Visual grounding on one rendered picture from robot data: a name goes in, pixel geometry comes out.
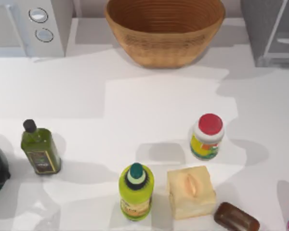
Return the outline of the red lidded jar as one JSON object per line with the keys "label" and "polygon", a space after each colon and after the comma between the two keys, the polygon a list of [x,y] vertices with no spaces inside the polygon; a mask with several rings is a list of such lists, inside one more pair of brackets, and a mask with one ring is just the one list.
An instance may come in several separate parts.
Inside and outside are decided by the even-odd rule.
{"label": "red lidded jar", "polygon": [[222,119],[213,113],[203,114],[194,124],[190,139],[190,149],[201,160],[213,159],[224,137]]}

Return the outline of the lime green bottle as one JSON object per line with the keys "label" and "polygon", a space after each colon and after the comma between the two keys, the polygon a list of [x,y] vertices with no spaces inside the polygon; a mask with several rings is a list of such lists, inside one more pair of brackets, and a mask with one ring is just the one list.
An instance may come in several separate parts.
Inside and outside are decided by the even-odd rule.
{"label": "lime green bottle", "polygon": [[135,162],[126,167],[118,180],[120,209],[131,221],[144,219],[150,212],[155,179],[145,165]]}

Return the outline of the brown woven basket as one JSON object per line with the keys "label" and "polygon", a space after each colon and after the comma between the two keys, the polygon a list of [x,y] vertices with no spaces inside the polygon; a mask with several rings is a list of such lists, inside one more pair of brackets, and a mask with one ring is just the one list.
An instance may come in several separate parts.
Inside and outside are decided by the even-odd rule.
{"label": "brown woven basket", "polygon": [[221,0],[108,0],[105,18],[137,64],[180,68],[209,46],[225,7]]}

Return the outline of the tan tissue box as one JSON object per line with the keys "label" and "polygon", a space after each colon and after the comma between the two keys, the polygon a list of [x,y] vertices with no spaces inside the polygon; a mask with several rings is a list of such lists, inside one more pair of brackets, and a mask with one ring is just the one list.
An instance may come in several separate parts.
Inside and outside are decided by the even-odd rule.
{"label": "tan tissue box", "polygon": [[175,220],[210,215],[216,207],[216,192],[206,166],[167,172],[167,190]]}

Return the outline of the olive green square bottle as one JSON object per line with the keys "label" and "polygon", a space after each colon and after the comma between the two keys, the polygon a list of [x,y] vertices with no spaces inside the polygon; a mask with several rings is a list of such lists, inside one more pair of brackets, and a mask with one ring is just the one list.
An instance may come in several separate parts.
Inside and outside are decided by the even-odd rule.
{"label": "olive green square bottle", "polygon": [[52,175],[61,170],[61,158],[53,141],[52,133],[38,128],[33,119],[23,122],[21,148],[38,175]]}

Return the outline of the small microwave knob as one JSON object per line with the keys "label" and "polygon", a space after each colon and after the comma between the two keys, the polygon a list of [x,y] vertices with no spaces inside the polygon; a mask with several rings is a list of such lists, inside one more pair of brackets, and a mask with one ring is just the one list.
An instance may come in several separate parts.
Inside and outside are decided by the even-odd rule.
{"label": "small microwave knob", "polygon": [[36,30],[35,37],[39,41],[44,42],[44,43],[51,42],[54,39],[53,32],[46,28]]}

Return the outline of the large microwave knob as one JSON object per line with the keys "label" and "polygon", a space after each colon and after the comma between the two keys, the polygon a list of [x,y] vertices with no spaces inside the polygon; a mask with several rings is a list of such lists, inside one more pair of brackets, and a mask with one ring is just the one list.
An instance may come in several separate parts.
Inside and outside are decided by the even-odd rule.
{"label": "large microwave knob", "polygon": [[36,23],[45,23],[48,20],[48,13],[43,8],[30,9],[28,15]]}

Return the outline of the pale microwave oven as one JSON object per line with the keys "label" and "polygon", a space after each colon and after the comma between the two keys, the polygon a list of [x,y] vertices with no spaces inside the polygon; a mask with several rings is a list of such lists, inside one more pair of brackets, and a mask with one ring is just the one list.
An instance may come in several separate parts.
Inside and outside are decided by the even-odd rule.
{"label": "pale microwave oven", "polygon": [[[45,23],[29,18],[28,11],[35,8],[48,13]],[[0,0],[0,57],[64,57],[73,15],[73,0]],[[35,37],[42,28],[53,32],[51,42]]]}

